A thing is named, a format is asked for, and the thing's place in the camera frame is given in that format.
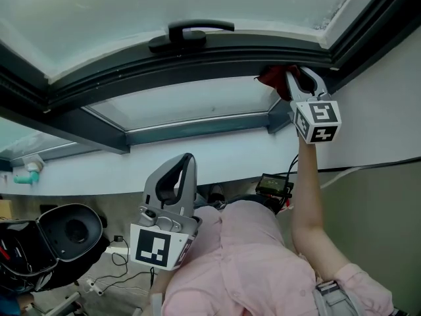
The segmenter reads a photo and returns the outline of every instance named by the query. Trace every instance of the glass pane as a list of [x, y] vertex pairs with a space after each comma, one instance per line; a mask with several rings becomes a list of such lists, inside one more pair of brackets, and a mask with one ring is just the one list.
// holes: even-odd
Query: glass pane
[[176, 20], [322, 35], [345, 0], [0, 0], [0, 39], [49, 77], [161, 35]]
[[2, 159], [11, 160], [67, 143], [70, 142], [0, 117], [0, 158]]
[[219, 78], [144, 90], [91, 106], [126, 130], [267, 111], [279, 99], [254, 76]]

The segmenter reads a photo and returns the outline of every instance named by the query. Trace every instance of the pink shirt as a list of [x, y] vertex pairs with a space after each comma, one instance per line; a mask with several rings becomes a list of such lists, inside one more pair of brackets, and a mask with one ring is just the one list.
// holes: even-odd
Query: pink shirt
[[[203, 224], [168, 285], [162, 315], [318, 315], [314, 270], [284, 247], [272, 212], [239, 201], [195, 215]], [[359, 297], [368, 316], [393, 312], [391, 293], [358, 266], [346, 265], [335, 279]]]

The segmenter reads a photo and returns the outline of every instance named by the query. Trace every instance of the window frame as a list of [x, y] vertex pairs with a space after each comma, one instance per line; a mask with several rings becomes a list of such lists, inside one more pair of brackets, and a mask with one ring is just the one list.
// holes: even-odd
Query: window frame
[[[335, 93], [421, 25], [418, 0], [372, 0], [329, 48], [263, 34], [216, 32], [196, 49], [152, 53], [141, 43], [94, 61], [49, 85], [43, 73], [0, 45], [0, 117], [75, 144], [80, 153], [102, 149], [128, 153], [130, 146], [201, 134], [265, 126], [274, 133], [289, 124], [281, 99], [267, 112], [189, 120], [123, 131], [85, 107], [119, 95], [183, 82], [258, 76], [268, 66], [303, 65]], [[52, 159], [59, 158], [59, 147]], [[62, 156], [69, 155], [63, 148]]]

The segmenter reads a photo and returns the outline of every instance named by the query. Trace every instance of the window handle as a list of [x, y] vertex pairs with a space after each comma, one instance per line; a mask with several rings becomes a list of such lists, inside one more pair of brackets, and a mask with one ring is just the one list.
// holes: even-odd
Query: window handle
[[186, 20], [168, 25], [168, 35], [159, 36], [149, 41], [152, 53], [162, 53], [183, 48], [202, 47], [206, 44], [206, 33], [201, 30], [186, 31], [190, 28], [217, 28], [234, 31], [232, 22], [218, 20]]

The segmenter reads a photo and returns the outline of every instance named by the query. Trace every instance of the power strip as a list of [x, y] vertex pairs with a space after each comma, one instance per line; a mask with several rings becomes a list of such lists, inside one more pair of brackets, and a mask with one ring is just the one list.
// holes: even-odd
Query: power strip
[[86, 280], [87, 285], [91, 288], [89, 291], [94, 291], [97, 293], [98, 296], [102, 296], [103, 295], [103, 291], [102, 289], [100, 289], [100, 287], [98, 287], [93, 280], [91, 280], [90, 278]]

